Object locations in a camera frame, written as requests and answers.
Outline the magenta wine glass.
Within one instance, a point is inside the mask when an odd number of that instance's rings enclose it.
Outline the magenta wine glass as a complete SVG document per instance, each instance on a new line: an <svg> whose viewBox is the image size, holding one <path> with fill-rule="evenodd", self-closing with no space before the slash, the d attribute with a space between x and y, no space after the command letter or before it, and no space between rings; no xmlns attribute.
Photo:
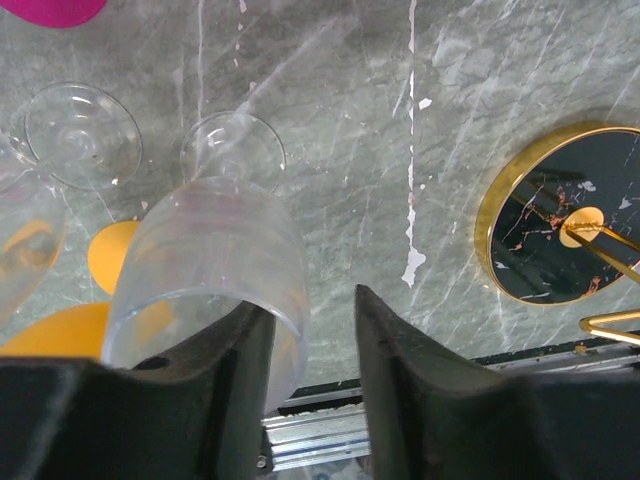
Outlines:
<svg viewBox="0 0 640 480"><path fill-rule="evenodd" d="M106 0L1 0L1 7L28 23L64 29L88 22L106 3Z"/></svg>

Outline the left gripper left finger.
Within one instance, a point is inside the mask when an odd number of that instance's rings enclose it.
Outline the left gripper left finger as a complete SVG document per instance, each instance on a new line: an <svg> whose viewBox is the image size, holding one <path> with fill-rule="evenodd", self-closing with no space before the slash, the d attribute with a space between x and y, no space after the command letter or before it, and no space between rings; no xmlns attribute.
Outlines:
<svg viewBox="0 0 640 480"><path fill-rule="evenodd" d="M5 479L252 479L275 320L242 303L133 369L1 361Z"/></svg>

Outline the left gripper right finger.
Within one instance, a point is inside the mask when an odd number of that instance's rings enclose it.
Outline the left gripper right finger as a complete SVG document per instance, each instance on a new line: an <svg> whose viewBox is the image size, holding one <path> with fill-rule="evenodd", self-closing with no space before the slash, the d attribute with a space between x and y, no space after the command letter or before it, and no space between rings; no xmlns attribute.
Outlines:
<svg viewBox="0 0 640 480"><path fill-rule="evenodd" d="M506 376L448 350L369 287L355 290L377 479L635 479L635 373Z"/></svg>

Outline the clear wine glass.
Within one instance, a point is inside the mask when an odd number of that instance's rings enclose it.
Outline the clear wine glass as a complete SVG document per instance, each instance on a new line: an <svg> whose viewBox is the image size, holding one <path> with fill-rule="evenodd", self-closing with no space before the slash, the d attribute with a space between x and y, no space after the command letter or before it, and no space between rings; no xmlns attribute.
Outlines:
<svg viewBox="0 0 640 480"><path fill-rule="evenodd" d="M97 192L137 172L139 127L113 96L59 83L31 100L25 150L1 139L1 317L9 318L54 265L64 243L61 186Z"/></svg>
<svg viewBox="0 0 640 480"><path fill-rule="evenodd" d="M308 262L276 190L283 144L265 121L224 111L186 134L183 185L144 217L112 297L101 361L131 368L242 303L275 319L265 411L294 393L307 362Z"/></svg>

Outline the orange wine glass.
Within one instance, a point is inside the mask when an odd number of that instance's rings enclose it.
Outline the orange wine glass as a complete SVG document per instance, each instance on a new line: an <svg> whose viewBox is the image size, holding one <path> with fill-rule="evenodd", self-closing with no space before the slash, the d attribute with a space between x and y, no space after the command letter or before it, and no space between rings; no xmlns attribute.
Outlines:
<svg viewBox="0 0 640 480"><path fill-rule="evenodd" d="M125 256L140 225L137 220L113 223L92 239L88 269L97 285L114 294ZM70 307L51 314L1 346L3 357L81 357L99 359L106 332L107 302Z"/></svg>

